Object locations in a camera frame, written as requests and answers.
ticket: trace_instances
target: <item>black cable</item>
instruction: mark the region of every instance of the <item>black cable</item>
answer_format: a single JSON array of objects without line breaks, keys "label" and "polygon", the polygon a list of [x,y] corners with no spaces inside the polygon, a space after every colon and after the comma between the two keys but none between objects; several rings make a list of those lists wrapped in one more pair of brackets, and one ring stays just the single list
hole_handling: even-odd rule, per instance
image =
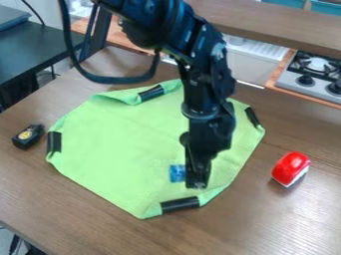
[{"label": "black cable", "polygon": [[36,12],[36,10],[28,3],[26,2],[26,0],[21,0],[36,16],[37,18],[40,20],[40,22],[42,23],[43,26],[45,26],[45,22],[42,19],[42,17],[40,17],[40,15],[38,14],[38,12]]},{"label": "black cable", "polygon": [[62,20],[63,20],[63,27],[64,27],[64,40],[65,44],[68,49],[68,54],[70,56],[70,59],[77,69],[77,71],[83,75],[85,78],[88,80],[99,83],[99,84],[106,84],[106,85],[130,85],[130,84],[138,84],[138,83],[143,83],[148,80],[150,80],[156,73],[157,71],[157,66],[160,60],[160,51],[156,50],[156,55],[154,56],[152,65],[148,71],[146,71],[143,75],[141,76],[134,76],[134,77],[104,77],[104,76],[97,76],[94,74],[89,73],[85,69],[83,69],[77,60],[72,39],[71,39],[71,25],[70,25],[70,15],[69,15],[69,10],[68,6],[65,3],[64,0],[58,0],[60,8],[61,8],[61,13],[62,13]]}]

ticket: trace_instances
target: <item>stove burner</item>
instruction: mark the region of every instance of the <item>stove burner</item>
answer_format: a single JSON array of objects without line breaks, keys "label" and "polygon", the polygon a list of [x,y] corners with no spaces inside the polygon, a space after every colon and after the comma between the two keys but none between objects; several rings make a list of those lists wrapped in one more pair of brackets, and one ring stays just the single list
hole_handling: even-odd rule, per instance
[{"label": "stove burner", "polygon": [[332,83],[326,87],[326,91],[333,96],[341,97],[341,75],[335,83]]},{"label": "stove burner", "polygon": [[314,79],[311,78],[311,75],[306,73],[303,76],[297,78],[297,84],[304,87],[313,87],[315,85]]},{"label": "stove burner", "polygon": [[[341,73],[341,62],[335,59],[298,51],[287,70],[302,74],[303,76],[309,73],[313,78],[333,83],[336,81],[337,74]],[[306,86],[304,83],[310,84],[311,80],[310,82],[303,81],[303,83],[299,84]]]},{"label": "stove burner", "polygon": [[314,70],[314,71],[317,71],[317,72],[325,72],[326,67],[332,68],[329,65],[329,62],[325,59],[322,59],[322,58],[312,58],[310,61],[311,61],[311,63],[308,65],[307,68]]}]

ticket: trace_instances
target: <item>black object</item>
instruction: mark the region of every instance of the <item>black object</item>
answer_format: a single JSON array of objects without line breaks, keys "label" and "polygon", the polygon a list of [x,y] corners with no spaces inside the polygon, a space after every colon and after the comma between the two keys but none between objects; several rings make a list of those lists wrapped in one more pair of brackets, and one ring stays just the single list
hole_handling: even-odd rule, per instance
[{"label": "black object", "polygon": [[184,90],[181,110],[189,119],[189,131],[180,138],[185,150],[185,185],[206,188],[211,161],[220,151],[230,149],[235,129],[233,105],[226,101],[234,93],[235,79],[227,66],[222,34],[182,0],[95,1],[122,17],[123,31],[134,44],[156,50],[151,68],[142,76],[100,77],[79,65],[71,47],[67,5],[65,0],[59,3],[71,59],[77,70],[93,82],[111,85],[147,81],[156,72],[159,51],[176,60]]},{"label": "black object", "polygon": [[297,83],[304,87],[313,87],[315,85],[314,79],[309,73],[305,73],[303,76],[299,77]]},{"label": "black object", "polygon": [[9,255],[13,255],[14,252],[18,249],[20,237],[17,235],[13,235],[12,242],[9,248]]},{"label": "black object", "polygon": [[326,90],[336,97],[341,97],[341,75],[335,83],[328,85]]},{"label": "black object", "polygon": [[[75,50],[78,50],[84,36],[76,33],[72,35]],[[27,84],[28,75],[34,76],[68,57],[63,31],[34,22],[2,31],[0,38],[0,92],[6,93],[20,83]],[[7,109],[17,99],[5,101],[5,104],[0,104]]]},{"label": "black object", "polygon": [[49,131],[47,140],[47,153],[62,151],[62,134],[60,132]]},{"label": "black object", "polygon": [[12,137],[12,142],[16,147],[28,149],[33,146],[44,133],[43,125],[30,125],[17,135]]},{"label": "black object", "polygon": [[252,108],[245,109],[245,113],[255,128],[260,125],[260,121]]},{"label": "black object", "polygon": [[162,96],[165,93],[164,88],[161,85],[157,85],[150,90],[139,93],[142,102],[154,99],[156,97]]},{"label": "black object", "polygon": [[163,213],[200,207],[197,196],[162,202]]}]

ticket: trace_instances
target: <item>wooden surface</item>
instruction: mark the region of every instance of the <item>wooden surface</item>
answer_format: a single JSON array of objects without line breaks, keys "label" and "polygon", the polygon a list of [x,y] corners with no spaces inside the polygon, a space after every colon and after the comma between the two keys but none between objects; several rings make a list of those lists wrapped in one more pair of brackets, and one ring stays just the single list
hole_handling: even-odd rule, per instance
[{"label": "wooden surface", "polygon": [[283,60],[279,63],[279,65],[277,66],[275,71],[273,71],[273,73],[271,74],[269,80],[265,84],[265,88],[276,91],[276,92],[285,93],[285,94],[288,94],[288,95],[291,95],[291,96],[294,96],[294,97],[297,97],[300,99],[312,101],[312,102],[315,102],[315,103],[318,103],[318,104],[321,104],[324,106],[328,106],[331,108],[341,110],[340,105],[276,87],[276,83],[277,83],[279,77],[281,76],[283,71],[286,69],[287,65],[290,63],[290,61],[291,61],[291,59],[295,53],[296,53],[295,50],[292,50],[292,49],[289,50],[289,52],[285,55]]},{"label": "wooden surface", "polygon": [[[73,33],[76,49],[84,36]],[[0,32],[0,85],[16,83],[68,57],[63,31],[27,22]]]},{"label": "wooden surface", "polygon": [[[88,28],[89,18],[80,19],[71,25],[72,31],[80,34],[85,34]],[[118,17],[113,16],[110,29],[108,31],[107,42],[113,46],[119,46],[124,49],[135,51],[138,53],[154,54],[154,51],[142,49],[133,44],[122,32],[122,28],[118,24]]]},{"label": "wooden surface", "polygon": [[[341,17],[255,0],[186,0],[222,33],[341,59]],[[73,25],[85,33],[87,19]],[[116,23],[108,41],[144,52],[127,41]]]},{"label": "wooden surface", "polygon": [[[150,60],[106,49],[85,65],[132,75]],[[175,66],[161,64],[144,85],[176,77]],[[29,124],[50,127],[109,89],[72,70],[0,115],[0,224],[51,255],[341,254],[340,111],[239,86],[235,98],[252,105],[266,136],[235,182],[201,209],[138,220],[58,173],[44,160],[44,138],[28,151],[10,140]],[[289,150],[309,155],[312,166],[285,189],[269,171]]]}]

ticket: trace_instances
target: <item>wooden table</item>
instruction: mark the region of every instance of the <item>wooden table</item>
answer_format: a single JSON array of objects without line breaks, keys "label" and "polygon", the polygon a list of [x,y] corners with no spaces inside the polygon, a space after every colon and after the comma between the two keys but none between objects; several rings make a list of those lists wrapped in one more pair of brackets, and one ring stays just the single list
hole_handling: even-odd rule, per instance
[{"label": "wooden table", "polygon": [[[132,75],[150,60],[105,49],[85,66]],[[144,85],[176,77],[175,67],[163,63]],[[139,220],[58,173],[44,160],[44,139],[28,151],[10,140],[31,123],[50,127],[110,89],[71,70],[0,116],[0,224],[52,255],[341,254],[340,111],[239,86],[235,98],[255,108],[267,134],[235,182],[201,209]],[[285,189],[269,170],[289,150],[306,153],[313,164]]]},{"label": "wooden table", "polygon": [[[185,2],[222,33],[341,59],[341,17],[255,0]],[[75,31],[85,30],[86,22],[78,23]],[[124,37],[118,35],[113,41],[121,44]]]}]

